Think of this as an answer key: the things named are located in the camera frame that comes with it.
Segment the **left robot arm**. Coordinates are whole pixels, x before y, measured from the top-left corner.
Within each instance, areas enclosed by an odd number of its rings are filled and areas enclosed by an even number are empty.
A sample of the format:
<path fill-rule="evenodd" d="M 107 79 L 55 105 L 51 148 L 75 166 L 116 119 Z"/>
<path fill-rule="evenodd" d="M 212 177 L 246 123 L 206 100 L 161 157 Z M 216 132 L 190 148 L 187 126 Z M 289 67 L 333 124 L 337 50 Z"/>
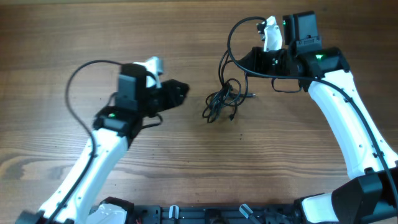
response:
<path fill-rule="evenodd" d="M 134 204 L 118 198 L 95 199 L 109 173 L 124 157 L 136 136 L 145 129 L 145 117 L 180 106 L 190 90 L 186 83 L 159 80 L 159 59 L 120 64 L 118 90 L 87 130 L 90 138 L 57 191 L 35 213 L 23 211 L 17 223 L 138 223 Z"/>

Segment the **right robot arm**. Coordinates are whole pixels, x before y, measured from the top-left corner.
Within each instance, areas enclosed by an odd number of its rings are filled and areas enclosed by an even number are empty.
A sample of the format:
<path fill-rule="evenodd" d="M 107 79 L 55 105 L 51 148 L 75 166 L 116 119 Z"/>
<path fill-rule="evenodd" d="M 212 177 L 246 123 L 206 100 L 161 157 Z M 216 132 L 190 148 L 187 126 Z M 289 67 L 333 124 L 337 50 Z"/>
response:
<path fill-rule="evenodd" d="M 324 48 L 314 12 L 256 18 L 264 43 L 236 65 L 250 77 L 297 80 L 324 114 L 342 151 L 349 181 L 330 193 L 299 198 L 290 223 L 372 223 L 397 215 L 397 154 L 378 131 L 336 47 Z"/>

